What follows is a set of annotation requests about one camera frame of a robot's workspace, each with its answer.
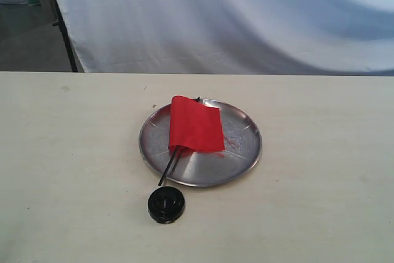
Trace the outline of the red flag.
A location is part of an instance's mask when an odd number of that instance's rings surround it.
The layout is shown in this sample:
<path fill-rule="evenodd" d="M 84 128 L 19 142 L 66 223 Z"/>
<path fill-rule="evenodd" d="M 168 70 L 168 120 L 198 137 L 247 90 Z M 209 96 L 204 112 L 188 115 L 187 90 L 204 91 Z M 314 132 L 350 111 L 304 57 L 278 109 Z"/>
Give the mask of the red flag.
<path fill-rule="evenodd" d="M 174 158 L 182 152 L 214 153 L 225 149 L 220 109 L 203 105 L 200 98 L 174 96 L 170 104 L 168 149 L 171 157 L 159 186 L 163 184 Z"/>

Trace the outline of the round black flag base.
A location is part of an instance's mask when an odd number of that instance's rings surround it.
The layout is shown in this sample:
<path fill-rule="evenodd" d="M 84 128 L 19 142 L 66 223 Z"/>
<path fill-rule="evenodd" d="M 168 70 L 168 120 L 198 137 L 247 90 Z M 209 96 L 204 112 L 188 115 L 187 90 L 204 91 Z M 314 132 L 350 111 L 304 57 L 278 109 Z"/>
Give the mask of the round black flag base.
<path fill-rule="evenodd" d="M 148 213 L 160 224 L 175 222 L 184 212 L 185 198 L 182 192 L 171 186 L 156 189 L 148 199 Z"/>

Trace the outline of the white backdrop cloth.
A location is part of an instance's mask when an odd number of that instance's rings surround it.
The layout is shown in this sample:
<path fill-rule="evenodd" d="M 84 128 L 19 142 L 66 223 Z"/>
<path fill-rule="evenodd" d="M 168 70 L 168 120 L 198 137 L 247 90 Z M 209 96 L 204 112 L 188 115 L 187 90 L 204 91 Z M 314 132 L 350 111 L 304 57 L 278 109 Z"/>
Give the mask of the white backdrop cloth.
<path fill-rule="evenodd" d="M 57 0 L 86 72 L 393 74 L 393 0 Z"/>

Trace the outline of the black backdrop stand pole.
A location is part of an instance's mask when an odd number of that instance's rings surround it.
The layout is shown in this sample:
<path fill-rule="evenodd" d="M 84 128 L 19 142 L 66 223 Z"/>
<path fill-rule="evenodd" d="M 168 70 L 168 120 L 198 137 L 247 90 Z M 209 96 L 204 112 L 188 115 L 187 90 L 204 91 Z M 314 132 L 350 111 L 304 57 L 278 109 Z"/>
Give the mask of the black backdrop stand pole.
<path fill-rule="evenodd" d="M 68 61 L 70 63 L 71 71 L 73 73 L 78 73 L 78 66 L 76 63 L 76 59 L 74 56 L 73 46 L 70 41 L 70 37 L 68 34 L 68 30 L 66 28 L 63 15 L 58 6 L 57 0 L 50 0 L 50 6 L 54 11 L 54 21 L 52 22 L 52 26 L 57 27 L 62 35 L 63 43 L 65 46 L 66 54 L 68 57 Z"/>

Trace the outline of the round steel plate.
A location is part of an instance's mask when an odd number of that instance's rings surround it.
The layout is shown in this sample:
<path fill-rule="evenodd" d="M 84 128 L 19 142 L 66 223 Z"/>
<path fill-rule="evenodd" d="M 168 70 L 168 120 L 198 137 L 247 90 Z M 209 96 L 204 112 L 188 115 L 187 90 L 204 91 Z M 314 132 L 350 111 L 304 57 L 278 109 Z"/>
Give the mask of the round steel plate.
<path fill-rule="evenodd" d="M 214 187 L 241 177 L 257 164 L 262 137 L 252 118 L 239 108 L 212 99 L 201 98 L 199 102 L 220 110 L 225 150 L 182 152 L 168 170 L 167 179 L 191 187 Z M 171 158 L 169 128 L 170 105 L 165 105 L 148 117 L 139 134 L 142 158 L 160 176 Z"/>

